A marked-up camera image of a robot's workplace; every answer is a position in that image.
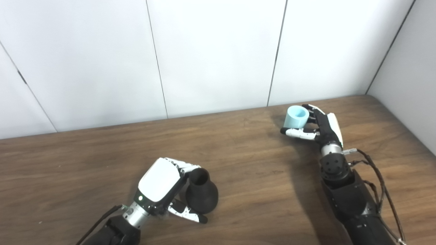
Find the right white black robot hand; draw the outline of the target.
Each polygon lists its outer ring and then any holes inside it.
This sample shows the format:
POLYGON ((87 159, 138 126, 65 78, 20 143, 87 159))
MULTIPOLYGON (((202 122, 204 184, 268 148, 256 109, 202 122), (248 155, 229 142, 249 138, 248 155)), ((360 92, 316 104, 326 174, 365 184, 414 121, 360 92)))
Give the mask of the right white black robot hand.
POLYGON ((290 128, 282 127, 280 133, 288 137, 301 138, 307 141, 317 142, 321 148, 327 145, 337 145, 344 148, 344 141, 339 127, 339 122, 334 113, 324 113, 319 107, 313 104, 302 104, 307 110, 307 124, 316 124, 318 128, 290 128))

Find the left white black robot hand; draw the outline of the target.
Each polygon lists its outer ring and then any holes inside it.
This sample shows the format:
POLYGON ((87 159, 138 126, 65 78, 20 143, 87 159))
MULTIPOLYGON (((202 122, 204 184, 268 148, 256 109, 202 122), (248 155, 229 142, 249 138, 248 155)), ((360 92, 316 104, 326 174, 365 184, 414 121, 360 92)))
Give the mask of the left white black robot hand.
POLYGON ((194 211, 188 204, 176 199, 188 180, 193 181, 204 168, 171 158, 158 158, 140 179, 131 213, 125 219, 141 227, 149 216, 167 213, 206 224, 208 218, 194 211))

